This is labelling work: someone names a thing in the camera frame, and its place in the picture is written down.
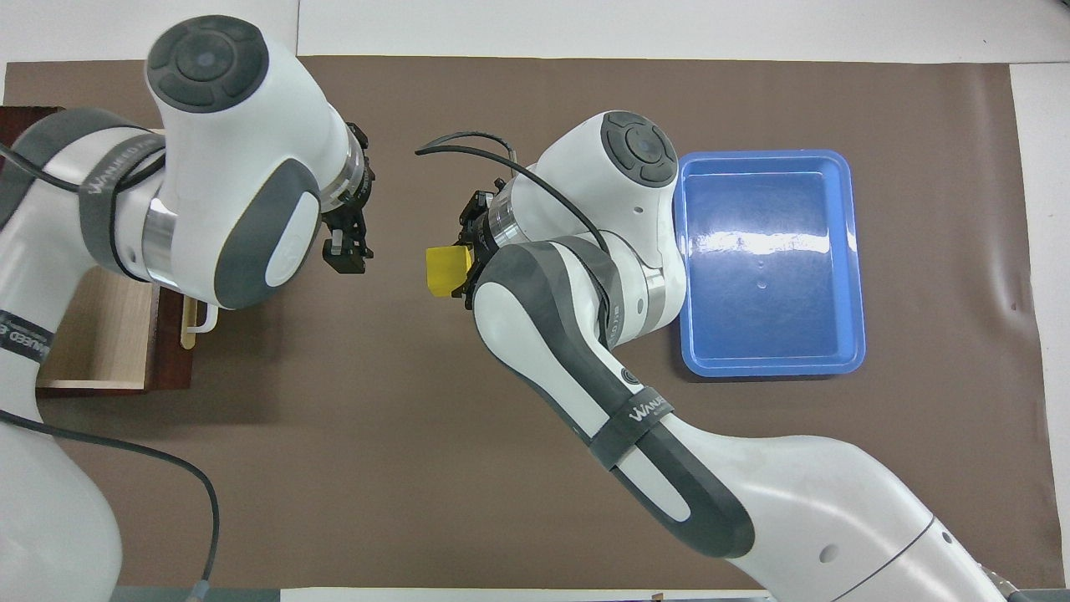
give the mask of black cable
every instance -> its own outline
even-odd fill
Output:
[[[506,141],[505,138],[499,136],[498,134],[490,134],[488,132],[476,132],[475,129],[455,132],[453,134],[446,134],[445,136],[439,136],[438,138],[431,140],[430,142],[427,142],[421,148],[438,146],[441,145],[442,142],[448,142],[449,140],[455,140],[457,138],[470,138],[470,137],[488,138],[494,140],[495,142],[502,144],[505,148],[506,152],[509,153],[509,160],[517,163],[517,151],[513,150],[513,146],[509,144],[508,141]],[[509,167],[509,171],[511,172],[514,177],[517,175],[517,170],[515,168]]]
[[[194,477],[197,477],[197,479],[204,485],[204,491],[208,492],[209,503],[212,505],[212,543],[208,549],[208,560],[204,561],[204,572],[201,573],[201,581],[209,581],[209,577],[212,575],[212,567],[215,565],[215,551],[219,545],[219,499],[215,495],[215,488],[212,487],[212,481],[208,478],[208,475],[201,472],[200,468],[197,468],[181,458],[173,457],[167,452],[162,452],[146,446],[112,439],[109,437],[101,437],[98,435],[90,435],[88,433],[79,433],[78,431],[68,431],[59,427],[50,427],[48,425],[29,420],[4,411],[0,411],[0,422],[6,422],[13,427],[26,429],[27,431],[51,435],[54,437],[62,437],[73,442],[81,442],[83,444],[93,444],[96,446],[105,446],[108,448],[140,453],[173,464],[179,468],[188,472]]]
[[[432,140],[431,142],[428,142],[427,144],[416,149],[416,156],[423,156],[425,154],[432,154],[437,152],[459,152],[464,154],[474,154],[476,156],[482,156],[484,158],[489,158],[493,161],[501,163],[502,165],[505,165],[510,169],[519,171],[529,180],[538,184],[542,189],[549,192],[550,196],[557,199],[557,201],[561,202],[561,204],[563,204],[565,209],[569,211],[569,213],[575,215],[576,218],[579,219],[581,223],[583,223],[583,226],[587,229],[587,231],[591,232],[591,235],[595,236],[595,241],[598,243],[598,247],[601,248],[607,254],[609,254],[609,245],[606,244],[606,238],[602,237],[601,232],[598,231],[598,228],[594,225],[594,222],[592,222],[591,219],[588,219],[587,216],[584,215],[583,212],[580,211],[578,206],[572,204],[572,201],[568,200],[568,198],[566,198],[565,195],[557,191],[556,188],[547,183],[547,181],[544,180],[542,177],[536,175],[531,169],[528,169],[523,165],[520,165],[519,163],[513,159],[506,158],[500,154],[494,154],[490,151],[485,151],[483,149],[477,149],[474,146],[454,145],[454,144],[432,145],[434,141]]]
[[[31,161],[29,158],[26,158],[25,156],[19,154],[11,146],[7,146],[6,144],[0,144],[0,156],[3,156],[16,167],[22,169],[30,175],[33,175],[34,177],[43,182],[46,182],[48,184],[51,184],[58,188],[67,191],[72,191],[75,194],[78,192],[78,184],[52,175],[51,173],[45,171],[41,167],[34,165],[33,161]],[[122,182],[120,182],[117,189],[119,191],[123,191],[146,181],[147,179],[149,179],[150,175],[152,175],[156,171],[159,171],[159,169],[164,167],[164,159],[165,155],[160,154],[158,157],[156,157],[155,160],[150,163],[147,167],[134,173],[131,173],[129,176],[125,177]]]

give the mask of blue plastic tray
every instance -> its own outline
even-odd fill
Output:
[[[829,150],[697,152],[674,198],[698,375],[843,374],[866,356],[851,168]]]

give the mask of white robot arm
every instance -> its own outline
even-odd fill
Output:
[[[780,602],[1005,600],[932,512],[858,448],[703,432],[612,356],[675,318],[686,285],[671,217],[676,155],[656,125],[597,114],[530,169],[590,218],[608,252],[517,175],[469,228],[483,232],[469,240],[486,262],[464,291],[476,328],[667,529]]]
[[[52,177],[13,160],[0,173],[0,410],[15,417],[40,422],[37,370],[94,264],[239,309],[290,279],[321,219],[336,269],[363,272],[371,256],[367,140],[285,47],[248,22],[198,17],[156,42],[146,75],[164,169],[144,167],[163,136],[72,109],[14,148]],[[51,437],[10,420],[0,459],[0,598],[108,600],[120,540],[96,487]]]

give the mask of brown paper backdrop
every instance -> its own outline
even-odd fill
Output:
[[[886,463],[1020,586],[1063,584],[1019,149],[1005,65],[310,58],[371,138],[369,273],[318,258],[202,337],[189,391],[49,401],[62,426],[159,446],[223,505],[219,586],[732,588],[677,543],[544,402],[493,361],[460,300],[431,297],[424,248],[504,175],[417,158],[456,129],[522,160],[596,111],[658,122],[696,150],[831,148],[854,173],[869,355],[826,381],[713,383],[677,326],[618,349],[685,420],[748,437],[820,434]],[[7,104],[158,117],[137,62],[26,63]],[[121,583],[187,585],[203,493],[158,463],[85,447],[123,534]]]

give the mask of wooden cabinet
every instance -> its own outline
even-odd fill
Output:
[[[0,106],[11,145],[58,107]],[[189,387],[193,354],[179,343],[183,297],[94,267],[82,279],[37,377],[39,397],[140,393]]]

